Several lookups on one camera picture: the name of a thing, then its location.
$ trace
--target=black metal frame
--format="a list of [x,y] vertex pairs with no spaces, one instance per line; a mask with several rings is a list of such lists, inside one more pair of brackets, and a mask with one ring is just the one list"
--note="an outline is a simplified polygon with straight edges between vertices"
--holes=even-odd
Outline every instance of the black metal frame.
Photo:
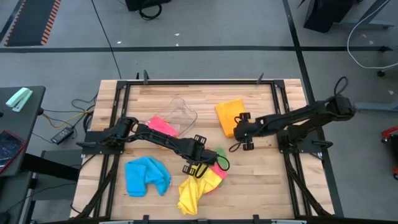
[[[121,80],[121,81],[118,81],[117,85],[116,85],[116,92],[115,92],[111,121],[110,121],[109,127],[112,127],[115,124],[116,113],[118,110],[119,98],[121,95],[122,88],[125,89],[125,92],[124,92],[121,117],[126,116],[127,107],[128,107],[128,99],[129,99],[129,91],[130,91],[130,88],[134,85],[269,85],[271,87],[272,99],[274,100],[275,112],[281,113],[281,109],[279,106],[279,100],[278,100],[278,96],[277,96],[277,89],[280,89],[284,110],[286,112],[290,111],[289,102],[287,101],[287,94],[286,94],[285,85],[284,85],[283,80],[164,80],[164,81],[162,81],[162,80],[143,80],[143,81],[142,80],[132,80],[132,81]],[[118,165],[119,157],[120,157],[120,155],[114,155],[113,162],[115,162],[116,165]],[[296,167],[298,176],[299,176],[300,180],[303,183],[305,183],[299,153],[293,153],[293,157],[294,157],[295,167]],[[287,169],[288,164],[289,163],[291,164],[289,153],[284,153],[284,161],[285,161],[285,166]],[[106,169],[108,167],[108,162],[109,162],[109,156],[104,155],[103,165],[101,168],[101,175],[99,178],[99,185],[101,185],[103,183],[103,180],[106,176]],[[287,179],[289,182],[290,197],[291,197],[291,201],[292,201],[294,216],[299,217],[301,214],[300,214],[300,210],[299,210],[297,194],[295,191],[295,184],[294,184],[295,182],[294,182],[293,178],[291,178],[291,176],[289,175],[288,169],[287,169]],[[109,196],[108,196],[108,201],[106,204],[105,217],[107,217],[109,219],[111,217],[115,184],[116,184],[116,176],[113,177],[113,179],[110,183]],[[304,202],[305,215],[311,216],[312,215],[311,206],[304,194],[302,194],[302,197],[303,197],[303,202]],[[334,201],[338,202],[340,204],[339,198],[334,198]],[[101,204],[101,199],[99,200],[99,202],[97,203],[97,205],[95,207],[95,212],[93,214],[94,218],[99,217],[100,204]],[[170,221],[173,223],[179,222],[176,220],[170,220]],[[252,223],[253,220],[228,220],[228,222],[230,222],[230,223],[231,222]]]

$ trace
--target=gray floor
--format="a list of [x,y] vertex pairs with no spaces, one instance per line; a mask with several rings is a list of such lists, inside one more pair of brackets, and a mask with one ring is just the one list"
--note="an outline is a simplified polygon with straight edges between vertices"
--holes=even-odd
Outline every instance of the gray floor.
[[[366,0],[352,8],[348,19],[358,19],[373,3]],[[0,26],[17,0],[0,2]],[[333,27],[327,34],[304,29],[308,3],[297,9],[300,0],[289,0],[301,46],[345,46],[349,29]],[[128,12],[123,0],[95,0],[99,16],[113,47],[269,45],[293,46],[280,0],[173,0],[164,5],[159,19],[143,21]],[[391,1],[378,19],[398,24],[398,1]],[[354,46],[398,45],[398,27],[389,30],[359,30]],[[49,42],[51,47],[107,47],[90,0],[62,1]],[[398,100],[398,69],[385,78],[376,71],[357,66],[346,52],[304,52],[308,74],[317,100],[333,93],[340,76],[349,78],[344,94],[352,101],[392,102]],[[354,52],[366,65],[388,65],[398,61],[391,52]],[[123,78],[135,78],[146,69],[151,78],[301,78],[295,52],[118,52],[116,60]],[[100,80],[117,79],[112,55],[104,53],[0,54],[0,86],[44,85],[43,108],[72,109],[74,98],[91,99]],[[70,114],[51,114],[67,119]],[[394,113],[359,112],[352,120],[325,126],[343,210],[346,217],[398,220],[398,182],[391,170],[397,164],[380,143],[380,132],[396,125]],[[34,132],[47,139],[58,130],[40,117]],[[78,137],[55,146],[32,137],[29,152],[76,149]],[[69,200],[41,202],[34,218],[40,222],[64,220]]]

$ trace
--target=blue cloth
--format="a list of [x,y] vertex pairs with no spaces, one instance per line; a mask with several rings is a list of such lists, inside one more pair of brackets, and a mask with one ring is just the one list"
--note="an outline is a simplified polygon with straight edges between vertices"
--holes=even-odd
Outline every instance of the blue cloth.
[[171,176],[163,163],[152,157],[142,157],[124,166],[126,173],[127,192],[131,197],[143,197],[147,193],[146,184],[156,185],[163,195],[169,185]]

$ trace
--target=yellow cloth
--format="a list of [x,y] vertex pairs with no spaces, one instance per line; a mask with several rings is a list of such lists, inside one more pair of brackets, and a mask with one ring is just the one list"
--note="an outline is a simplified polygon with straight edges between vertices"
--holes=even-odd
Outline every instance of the yellow cloth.
[[177,208],[181,209],[184,215],[196,215],[198,213],[199,198],[203,194],[217,188],[222,180],[223,179],[210,168],[207,168],[205,174],[199,179],[189,175],[188,179],[180,184],[178,188],[180,192],[180,201],[177,204]]
[[235,99],[225,103],[216,105],[218,119],[223,127],[224,134],[227,138],[234,136],[234,128],[236,127],[235,117],[240,113],[244,113],[243,100]]

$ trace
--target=orange cloth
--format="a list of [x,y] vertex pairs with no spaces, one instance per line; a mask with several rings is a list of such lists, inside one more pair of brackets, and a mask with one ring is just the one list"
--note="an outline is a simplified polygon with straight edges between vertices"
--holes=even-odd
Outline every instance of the orange cloth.
[[235,99],[216,105],[218,119],[223,127],[227,138],[233,138],[234,128],[236,127],[235,117],[244,113],[243,100]]

